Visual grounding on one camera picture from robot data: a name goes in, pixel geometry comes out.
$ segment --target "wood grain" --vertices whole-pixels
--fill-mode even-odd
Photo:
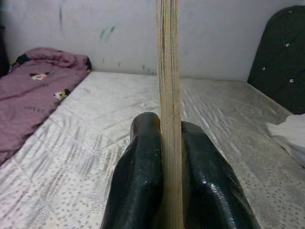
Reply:
[[[178,0],[157,0],[157,71],[163,141],[163,228],[165,229],[183,229],[177,19]]]

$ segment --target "tufted headboard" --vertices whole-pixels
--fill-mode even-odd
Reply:
[[[305,6],[269,20],[248,83],[293,114],[305,113]]]

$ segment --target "cartoon print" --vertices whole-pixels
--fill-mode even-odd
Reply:
[[[66,98],[71,92],[68,89],[65,89],[62,92],[57,92],[54,93],[53,96],[57,99],[59,99],[60,101],[63,100],[64,98]]]
[[[33,80],[40,81],[40,80],[43,80],[44,78],[46,78],[49,74],[50,73],[41,73],[41,74],[31,73],[30,76]]]

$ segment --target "white cloth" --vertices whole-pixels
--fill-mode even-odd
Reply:
[[[280,125],[266,125],[272,138],[305,167],[305,114],[288,116]]]

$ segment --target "mattress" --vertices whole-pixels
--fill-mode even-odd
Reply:
[[[159,113],[154,76],[92,72],[0,168],[0,228],[93,228],[136,115]],[[305,170],[267,133],[290,114],[245,82],[182,79],[182,119],[233,167],[264,229],[305,225]]]

